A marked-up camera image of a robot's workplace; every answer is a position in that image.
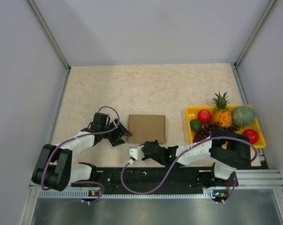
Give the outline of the brown cardboard box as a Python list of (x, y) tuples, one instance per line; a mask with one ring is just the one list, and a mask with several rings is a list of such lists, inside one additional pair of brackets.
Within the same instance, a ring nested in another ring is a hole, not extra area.
[(165, 115), (130, 114), (128, 130), (132, 134), (126, 138), (127, 143), (142, 144), (146, 141), (166, 143)]

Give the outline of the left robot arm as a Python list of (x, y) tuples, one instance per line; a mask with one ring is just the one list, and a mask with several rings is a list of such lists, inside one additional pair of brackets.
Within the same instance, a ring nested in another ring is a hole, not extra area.
[(74, 156), (89, 149), (103, 139), (115, 147), (124, 144), (124, 136), (132, 136), (118, 118), (110, 120), (108, 114), (97, 112), (93, 121), (76, 136), (57, 145), (42, 147), (31, 181), (41, 185), (43, 190), (64, 190), (69, 184), (83, 181), (88, 186), (96, 184), (98, 175), (95, 166), (80, 162), (72, 166)]

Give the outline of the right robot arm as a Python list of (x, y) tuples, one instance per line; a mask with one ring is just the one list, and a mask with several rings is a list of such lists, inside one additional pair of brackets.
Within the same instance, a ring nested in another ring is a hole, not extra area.
[(158, 141), (145, 142), (138, 147), (141, 160), (152, 159), (173, 168), (212, 158), (215, 160), (210, 180), (220, 186), (241, 167), (251, 167), (258, 150), (249, 137), (225, 130), (215, 130), (206, 139), (186, 146), (162, 147)]

